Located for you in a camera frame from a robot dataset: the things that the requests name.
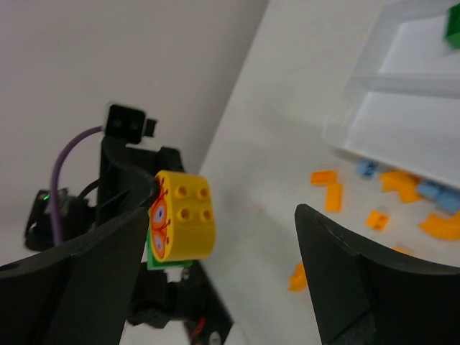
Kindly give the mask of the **green plate brick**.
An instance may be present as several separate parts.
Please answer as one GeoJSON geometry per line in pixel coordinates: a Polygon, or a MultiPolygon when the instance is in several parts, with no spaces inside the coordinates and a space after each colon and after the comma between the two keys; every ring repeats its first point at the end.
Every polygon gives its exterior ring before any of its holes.
{"type": "Polygon", "coordinates": [[[147,230],[146,253],[147,253],[147,269],[148,270],[164,270],[173,267],[190,267],[192,260],[180,260],[160,262],[158,257],[163,257],[166,250],[166,245],[169,243],[167,237],[167,222],[164,221],[166,211],[163,206],[160,207],[160,217],[156,216],[156,212],[151,207],[148,212],[149,227],[147,230]]]}

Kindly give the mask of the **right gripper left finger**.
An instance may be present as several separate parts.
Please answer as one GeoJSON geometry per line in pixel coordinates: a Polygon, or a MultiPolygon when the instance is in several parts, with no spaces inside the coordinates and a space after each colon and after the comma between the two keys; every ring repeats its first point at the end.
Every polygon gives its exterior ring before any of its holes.
{"type": "Polygon", "coordinates": [[[147,226],[138,208],[1,266],[1,343],[118,344],[147,226]]]}

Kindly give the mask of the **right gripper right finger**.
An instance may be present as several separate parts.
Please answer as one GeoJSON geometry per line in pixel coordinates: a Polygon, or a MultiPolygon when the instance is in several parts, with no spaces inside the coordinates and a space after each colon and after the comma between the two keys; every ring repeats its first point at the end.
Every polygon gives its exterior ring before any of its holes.
{"type": "Polygon", "coordinates": [[[322,344],[458,344],[459,268],[411,257],[306,204],[295,227],[322,344]]]}

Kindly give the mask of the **green small square brick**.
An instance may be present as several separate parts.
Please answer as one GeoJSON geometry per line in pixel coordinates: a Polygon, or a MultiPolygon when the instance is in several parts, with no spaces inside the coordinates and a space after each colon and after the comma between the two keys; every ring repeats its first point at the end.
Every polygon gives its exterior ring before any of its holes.
{"type": "Polygon", "coordinates": [[[456,4],[448,9],[444,31],[444,40],[453,50],[458,50],[460,45],[459,17],[460,4],[456,4]]]}

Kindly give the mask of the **yellow butterfly rounded brick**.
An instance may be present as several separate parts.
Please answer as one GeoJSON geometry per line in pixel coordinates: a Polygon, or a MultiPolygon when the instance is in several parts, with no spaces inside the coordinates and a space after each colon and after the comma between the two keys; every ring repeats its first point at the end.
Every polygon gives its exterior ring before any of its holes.
{"type": "Polygon", "coordinates": [[[200,175],[161,170],[149,208],[149,246],[157,262],[207,258],[216,240],[211,189],[200,175]]]}

